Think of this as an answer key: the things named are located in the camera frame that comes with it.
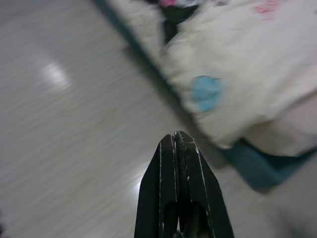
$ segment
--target blue circle patch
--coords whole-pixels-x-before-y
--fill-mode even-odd
[[[202,112],[212,110],[219,102],[222,92],[220,79],[198,76],[193,79],[192,99]]]

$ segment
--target blue sticker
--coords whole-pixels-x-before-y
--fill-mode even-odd
[[[218,78],[198,76],[193,79],[192,99],[202,112],[212,110],[219,102],[222,86]]]

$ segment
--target pink print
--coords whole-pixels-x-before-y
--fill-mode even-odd
[[[159,3],[163,7],[175,6],[175,0],[159,0]]]
[[[279,0],[266,0],[264,4],[260,4],[254,7],[254,10],[259,14],[266,16],[265,20],[272,19],[272,13],[278,8]]]

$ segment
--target shiny floor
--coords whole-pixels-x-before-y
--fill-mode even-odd
[[[10,238],[133,237],[142,174],[158,141],[180,129],[201,143],[237,238],[312,234],[316,160],[273,191],[252,191],[149,76],[90,0],[0,2],[0,209]]]

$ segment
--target pink fabric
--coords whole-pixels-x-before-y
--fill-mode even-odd
[[[159,0],[159,3],[163,7],[175,6],[175,0]]]

